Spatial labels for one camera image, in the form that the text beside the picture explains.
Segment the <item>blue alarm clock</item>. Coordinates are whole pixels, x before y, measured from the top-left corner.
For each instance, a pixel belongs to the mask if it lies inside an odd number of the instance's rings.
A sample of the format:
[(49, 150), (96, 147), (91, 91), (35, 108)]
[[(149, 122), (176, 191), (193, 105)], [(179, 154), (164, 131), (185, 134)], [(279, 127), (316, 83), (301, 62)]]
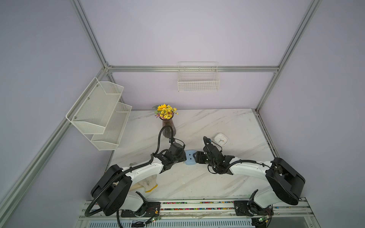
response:
[(194, 158), (194, 154), (196, 153), (196, 150), (186, 150), (185, 151), (185, 155), (186, 155), (186, 161), (184, 162), (186, 165), (195, 165), (196, 161)]

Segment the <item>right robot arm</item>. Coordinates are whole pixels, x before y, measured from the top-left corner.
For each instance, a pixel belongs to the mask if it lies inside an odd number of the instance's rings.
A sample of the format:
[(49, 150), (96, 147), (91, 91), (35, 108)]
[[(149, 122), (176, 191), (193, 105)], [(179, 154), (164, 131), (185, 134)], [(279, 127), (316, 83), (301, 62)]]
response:
[(305, 185), (305, 178), (284, 159), (275, 157), (272, 161), (240, 159), (223, 155), (215, 145), (206, 142), (203, 151), (193, 154), (198, 164), (206, 164), (214, 174), (245, 175), (269, 183), (269, 187), (255, 190), (247, 202), (247, 209), (256, 214), (270, 205), (284, 202), (298, 205)]

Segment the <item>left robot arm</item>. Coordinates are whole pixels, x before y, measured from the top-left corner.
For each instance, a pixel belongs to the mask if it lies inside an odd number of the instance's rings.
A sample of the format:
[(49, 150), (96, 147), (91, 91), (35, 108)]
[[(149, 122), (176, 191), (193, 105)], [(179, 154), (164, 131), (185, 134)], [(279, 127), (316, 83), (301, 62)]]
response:
[(159, 175), (172, 168), (173, 165), (186, 161), (185, 144), (179, 144), (170, 139), (170, 148), (151, 154), (150, 160), (126, 169), (113, 165), (103, 174), (91, 190), (93, 200), (85, 210), (84, 215), (90, 217), (99, 212), (110, 216), (117, 212), (127, 199), (133, 184), (146, 178)]

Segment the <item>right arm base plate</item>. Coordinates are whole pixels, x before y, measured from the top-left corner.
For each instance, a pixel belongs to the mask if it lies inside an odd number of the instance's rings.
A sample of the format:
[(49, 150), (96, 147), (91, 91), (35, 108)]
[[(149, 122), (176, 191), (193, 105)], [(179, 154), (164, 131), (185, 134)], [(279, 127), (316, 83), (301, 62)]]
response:
[(262, 208), (254, 201), (249, 200), (235, 200), (233, 202), (234, 209), (237, 216), (269, 216), (273, 215), (272, 206)]

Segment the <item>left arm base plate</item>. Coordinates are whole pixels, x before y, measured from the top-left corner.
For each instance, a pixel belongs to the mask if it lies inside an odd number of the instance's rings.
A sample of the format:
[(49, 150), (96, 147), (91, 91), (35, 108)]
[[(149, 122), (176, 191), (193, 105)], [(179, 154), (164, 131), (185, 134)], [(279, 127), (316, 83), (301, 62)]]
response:
[(159, 214), (161, 208), (161, 202), (152, 201), (144, 203), (141, 208), (133, 212), (131, 210), (121, 210), (120, 216), (122, 218), (150, 218), (153, 215)]

